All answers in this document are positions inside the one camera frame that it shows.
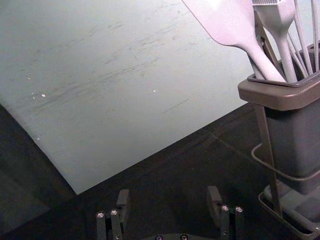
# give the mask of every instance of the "spatula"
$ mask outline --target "spatula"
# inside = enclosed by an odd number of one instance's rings
[[[249,55],[265,79],[285,82],[261,50],[255,34],[251,0],[182,0],[217,43],[240,48]]]

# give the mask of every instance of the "gray utensil holder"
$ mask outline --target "gray utensil holder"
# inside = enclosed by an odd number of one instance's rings
[[[315,68],[311,47],[309,53]],[[264,107],[279,179],[297,192],[309,194],[320,185],[320,72],[296,83],[251,75],[238,85],[238,91],[242,100]]]

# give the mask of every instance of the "scratch mark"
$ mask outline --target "scratch mark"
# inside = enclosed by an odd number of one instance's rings
[[[166,113],[166,112],[168,112],[168,111],[170,111],[170,110],[172,110],[172,109],[174,109],[174,108],[178,107],[179,105],[181,105],[181,104],[183,104],[183,103],[187,102],[188,100],[189,100],[189,98],[187,98],[186,100],[184,100],[184,101],[182,101],[182,102],[178,103],[177,105],[174,105],[173,107],[171,107],[171,108],[169,108],[169,109],[165,110],[165,111],[164,111],[164,112],[162,112],[161,114],[164,114],[164,113]]]

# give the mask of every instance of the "metal bolt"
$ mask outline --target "metal bolt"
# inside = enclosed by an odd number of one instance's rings
[[[181,236],[180,236],[180,239],[181,239],[181,240],[188,240],[188,236],[187,236],[187,235],[181,235]]]
[[[242,212],[243,212],[243,209],[242,209],[241,207],[239,207],[239,206],[237,206],[237,207],[235,208],[235,210],[236,210],[237,212],[239,212],[239,213],[242,213]]]
[[[117,210],[112,210],[112,211],[111,211],[111,215],[113,215],[113,216],[114,216],[114,215],[117,215],[117,213],[118,213]]]
[[[228,211],[229,208],[228,208],[226,205],[224,205],[224,206],[222,206],[222,210],[223,210],[223,211]]]
[[[97,215],[96,215],[99,219],[103,218],[105,216],[105,214],[103,212],[99,212]]]

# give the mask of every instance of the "dark countertop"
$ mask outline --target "dark countertop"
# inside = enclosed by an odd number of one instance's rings
[[[8,233],[4,240],[94,240],[96,213],[115,206],[130,190],[131,211],[124,239],[189,233],[216,238],[206,204],[207,186],[217,186],[224,203],[242,206],[246,239],[295,240],[259,205],[268,184],[251,149],[261,142],[248,103],[68,202]]]

